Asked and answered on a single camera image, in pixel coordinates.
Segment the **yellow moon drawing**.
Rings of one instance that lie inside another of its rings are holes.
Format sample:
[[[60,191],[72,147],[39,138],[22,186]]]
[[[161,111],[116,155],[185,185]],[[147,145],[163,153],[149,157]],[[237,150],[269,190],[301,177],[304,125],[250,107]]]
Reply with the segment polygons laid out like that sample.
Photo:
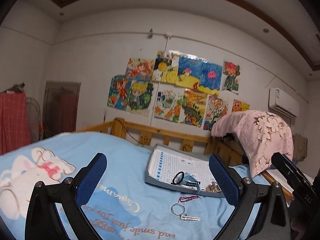
[[[179,54],[158,51],[153,68],[152,81],[175,84],[178,76]]]

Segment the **fruit cup drawing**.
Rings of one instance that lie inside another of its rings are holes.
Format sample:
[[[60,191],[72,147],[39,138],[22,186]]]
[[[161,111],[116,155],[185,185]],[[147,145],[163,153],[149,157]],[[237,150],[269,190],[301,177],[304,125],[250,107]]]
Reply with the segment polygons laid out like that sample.
[[[154,118],[179,123],[184,88],[161,83],[157,90]]]

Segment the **anime girl drawing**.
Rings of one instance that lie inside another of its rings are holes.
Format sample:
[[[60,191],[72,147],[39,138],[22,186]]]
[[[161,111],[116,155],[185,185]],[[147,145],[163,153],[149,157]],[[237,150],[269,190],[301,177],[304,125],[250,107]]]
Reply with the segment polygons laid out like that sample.
[[[107,106],[125,111],[131,88],[131,79],[125,75],[112,78],[108,94]]]

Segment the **blue sea jellyfish drawing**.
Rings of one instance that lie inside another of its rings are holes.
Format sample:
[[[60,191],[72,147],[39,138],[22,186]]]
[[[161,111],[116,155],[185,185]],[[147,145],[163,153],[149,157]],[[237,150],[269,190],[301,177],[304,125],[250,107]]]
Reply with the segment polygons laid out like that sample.
[[[199,57],[180,55],[175,85],[198,92],[219,95],[222,66]]]

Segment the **beige claw hair clip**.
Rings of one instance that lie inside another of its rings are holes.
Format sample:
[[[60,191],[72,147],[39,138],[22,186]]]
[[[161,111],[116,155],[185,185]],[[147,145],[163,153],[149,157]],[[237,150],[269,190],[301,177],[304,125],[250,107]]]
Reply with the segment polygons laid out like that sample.
[[[205,189],[202,189],[202,190],[206,192],[211,192],[211,193],[222,193],[222,190],[220,189],[219,185],[215,181],[212,181],[209,185],[206,186]]]

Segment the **blond boy drawing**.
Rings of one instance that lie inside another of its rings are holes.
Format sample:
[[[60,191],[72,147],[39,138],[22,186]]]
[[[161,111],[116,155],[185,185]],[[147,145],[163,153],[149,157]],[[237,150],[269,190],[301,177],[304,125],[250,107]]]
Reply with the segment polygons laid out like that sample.
[[[148,117],[153,90],[153,83],[133,80],[129,90],[127,112]]]

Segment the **white electric fan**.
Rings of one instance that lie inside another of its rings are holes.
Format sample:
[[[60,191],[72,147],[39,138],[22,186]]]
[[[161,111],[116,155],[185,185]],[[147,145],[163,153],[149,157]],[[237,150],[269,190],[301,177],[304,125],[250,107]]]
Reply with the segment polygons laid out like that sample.
[[[26,106],[31,142],[35,143],[43,138],[41,109],[39,103],[32,97],[27,97]]]

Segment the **light blue bed sheet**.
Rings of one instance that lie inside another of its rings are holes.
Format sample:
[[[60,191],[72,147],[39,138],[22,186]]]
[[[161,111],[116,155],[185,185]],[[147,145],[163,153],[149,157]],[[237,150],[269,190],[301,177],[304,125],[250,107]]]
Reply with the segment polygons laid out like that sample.
[[[213,239],[234,210],[214,197],[179,207],[179,192],[146,184],[146,148],[103,133],[65,133],[1,156],[1,218],[16,239],[24,239],[34,185],[75,176],[97,153],[107,169],[82,209],[103,239]],[[181,221],[181,208],[201,220]]]

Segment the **white air conditioner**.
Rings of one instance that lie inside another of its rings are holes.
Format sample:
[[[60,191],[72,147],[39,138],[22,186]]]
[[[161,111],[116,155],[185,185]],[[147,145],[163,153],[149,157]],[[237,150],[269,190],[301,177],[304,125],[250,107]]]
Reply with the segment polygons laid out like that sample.
[[[299,116],[298,101],[279,88],[270,88],[268,107],[291,119]]]

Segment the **grid paper sheet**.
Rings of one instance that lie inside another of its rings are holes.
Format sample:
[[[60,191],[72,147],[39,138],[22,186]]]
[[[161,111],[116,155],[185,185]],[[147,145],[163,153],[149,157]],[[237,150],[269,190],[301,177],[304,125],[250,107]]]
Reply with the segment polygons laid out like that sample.
[[[188,156],[182,157],[177,153],[173,154],[164,150],[154,150],[146,168],[145,182],[167,189],[197,191],[195,187],[177,184],[179,172],[188,172],[197,181],[200,181],[201,191],[215,181],[208,161],[191,159]]]

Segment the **wooden bed rail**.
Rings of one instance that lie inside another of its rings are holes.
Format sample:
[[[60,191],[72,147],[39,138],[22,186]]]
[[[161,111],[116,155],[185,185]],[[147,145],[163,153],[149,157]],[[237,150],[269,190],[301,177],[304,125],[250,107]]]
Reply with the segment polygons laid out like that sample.
[[[111,121],[80,129],[79,132],[100,132],[110,134],[128,140],[131,137],[141,145],[150,146],[152,139],[160,137],[164,145],[178,141],[179,149],[191,153],[195,144],[204,144],[205,148],[200,156],[205,157],[211,153],[217,153],[229,166],[242,164],[242,153],[240,147],[234,144],[224,144],[219,139],[210,136],[192,135],[188,133],[171,131],[158,127],[146,126],[126,121],[123,118],[115,118]]]

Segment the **red hair character drawing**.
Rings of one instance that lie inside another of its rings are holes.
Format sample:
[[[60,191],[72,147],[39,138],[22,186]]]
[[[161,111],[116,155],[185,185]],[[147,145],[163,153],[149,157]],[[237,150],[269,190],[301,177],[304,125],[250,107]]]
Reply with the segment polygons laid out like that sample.
[[[232,62],[225,61],[223,63],[223,75],[225,80],[223,82],[223,89],[233,92],[235,94],[239,93],[239,76],[240,76],[240,66]]]

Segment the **red checked cloth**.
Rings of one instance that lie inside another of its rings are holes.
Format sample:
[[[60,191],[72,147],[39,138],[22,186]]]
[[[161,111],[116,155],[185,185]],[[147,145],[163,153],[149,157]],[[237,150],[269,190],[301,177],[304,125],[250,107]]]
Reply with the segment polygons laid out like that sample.
[[[1,93],[1,155],[29,144],[25,93]]]

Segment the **mermaid girl drawing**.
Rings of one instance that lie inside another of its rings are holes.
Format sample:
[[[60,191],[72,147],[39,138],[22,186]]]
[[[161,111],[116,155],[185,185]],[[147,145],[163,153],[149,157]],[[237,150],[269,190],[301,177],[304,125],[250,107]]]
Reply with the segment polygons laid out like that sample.
[[[133,80],[151,81],[155,59],[129,58],[125,75]]]

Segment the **grey shallow box tray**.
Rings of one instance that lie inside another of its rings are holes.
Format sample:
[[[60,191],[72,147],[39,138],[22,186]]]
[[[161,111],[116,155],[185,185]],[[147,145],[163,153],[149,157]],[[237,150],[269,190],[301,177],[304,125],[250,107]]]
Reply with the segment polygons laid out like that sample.
[[[206,156],[156,144],[151,151],[145,182],[164,189],[203,197],[223,198]]]

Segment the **red doodle drawing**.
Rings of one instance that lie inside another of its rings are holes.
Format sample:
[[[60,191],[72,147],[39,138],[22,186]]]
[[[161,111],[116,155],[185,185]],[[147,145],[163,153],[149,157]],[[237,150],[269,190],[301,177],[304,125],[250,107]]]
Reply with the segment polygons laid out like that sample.
[[[203,130],[211,131],[213,124],[227,114],[229,101],[210,95],[207,100],[207,108],[204,115]]]

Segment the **orange landscape drawing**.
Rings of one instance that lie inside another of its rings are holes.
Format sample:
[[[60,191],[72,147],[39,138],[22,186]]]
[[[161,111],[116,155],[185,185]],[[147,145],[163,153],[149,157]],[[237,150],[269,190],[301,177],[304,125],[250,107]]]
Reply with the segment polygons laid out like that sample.
[[[201,127],[206,110],[207,94],[185,89],[182,99],[182,124]]]

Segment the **pink floral quilt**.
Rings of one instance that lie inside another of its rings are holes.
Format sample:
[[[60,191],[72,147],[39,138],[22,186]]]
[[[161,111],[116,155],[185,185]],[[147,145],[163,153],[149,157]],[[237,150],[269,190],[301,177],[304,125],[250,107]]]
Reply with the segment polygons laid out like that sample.
[[[217,138],[227,134],[233,134],[240,141],[252,178],[272,165],[274,153],[293,159],[291,128],[274,113],[247,110],[227,114],[213,124],[211,135]]]

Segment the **white hair barrette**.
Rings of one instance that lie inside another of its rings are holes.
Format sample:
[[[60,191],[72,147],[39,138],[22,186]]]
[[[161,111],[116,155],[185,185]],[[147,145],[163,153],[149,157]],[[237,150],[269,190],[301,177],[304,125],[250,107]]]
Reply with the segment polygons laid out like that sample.
[[[200,221],[201,219],[199,217],[191,217],[186,214],[180,215],[180,220],[182,221]]]

